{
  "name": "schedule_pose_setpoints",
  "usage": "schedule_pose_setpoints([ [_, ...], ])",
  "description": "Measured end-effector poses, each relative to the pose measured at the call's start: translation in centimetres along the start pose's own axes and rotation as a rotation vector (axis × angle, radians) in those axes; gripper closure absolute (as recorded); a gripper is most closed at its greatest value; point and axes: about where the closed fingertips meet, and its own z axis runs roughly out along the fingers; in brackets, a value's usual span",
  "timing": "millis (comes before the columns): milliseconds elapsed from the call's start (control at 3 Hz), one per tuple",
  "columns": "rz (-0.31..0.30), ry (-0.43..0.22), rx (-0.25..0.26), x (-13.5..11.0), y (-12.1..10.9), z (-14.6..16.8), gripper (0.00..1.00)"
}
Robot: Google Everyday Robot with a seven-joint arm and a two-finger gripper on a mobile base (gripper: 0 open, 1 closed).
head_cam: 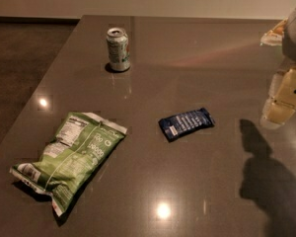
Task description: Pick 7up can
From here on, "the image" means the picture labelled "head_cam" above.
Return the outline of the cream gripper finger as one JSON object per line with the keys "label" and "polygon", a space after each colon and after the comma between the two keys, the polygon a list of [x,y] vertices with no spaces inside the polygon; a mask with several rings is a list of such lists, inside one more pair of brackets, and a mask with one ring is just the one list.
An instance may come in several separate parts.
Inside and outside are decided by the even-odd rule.
{"label": "cream gripper finger", "polygon": [[260,124],[268,129],[283,126],[296,112],[296,63],[279,70],[273,77]]}
{"label": "cream gripper finger", "polygon": [[280,21],[276,26],[274,26],[271,30],[265,33],[261,39],[261,44],[266,44],[270,46],[282,45],[282,38],[284,35],[284,28],[287,24],[288,19],[284,19]]}

